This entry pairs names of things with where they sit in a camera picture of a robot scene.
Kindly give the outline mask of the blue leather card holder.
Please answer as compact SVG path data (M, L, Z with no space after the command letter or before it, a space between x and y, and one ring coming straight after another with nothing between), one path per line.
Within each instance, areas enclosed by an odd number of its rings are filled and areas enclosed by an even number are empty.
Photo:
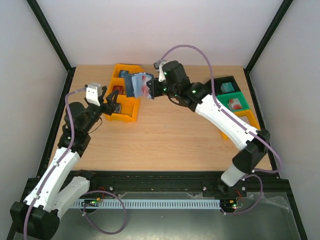
M147 82L152 80L154 76L146 72L138 72L133 74L126 74L124 76L125 95L128 98L138 99L146 97L151 99L150 89Z

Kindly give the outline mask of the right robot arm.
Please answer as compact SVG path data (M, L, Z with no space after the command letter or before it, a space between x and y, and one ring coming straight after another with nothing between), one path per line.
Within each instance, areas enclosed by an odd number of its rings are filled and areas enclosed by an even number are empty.
M153 99L167 96L172 103L204 117L227 135L239 150L218 183L218 191L229 196L235 191L236 183L252 173L267 154L270 133L265 129L258 130L237 117L216 98L207 85L192 83L178 61L159 60L153 66L158 77L146 83Z

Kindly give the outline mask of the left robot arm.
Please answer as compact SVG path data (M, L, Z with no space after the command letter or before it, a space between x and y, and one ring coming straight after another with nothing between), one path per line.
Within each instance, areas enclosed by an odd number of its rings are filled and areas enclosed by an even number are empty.
M89 145L91 128L103 114L111 115L117 108L118 90L106 92L106 86L91 83L65 96L65 123L53 160L33 190L10 208L23 239L52 239L68 209L90 190L93 173L86 170L66 187L63 184Z

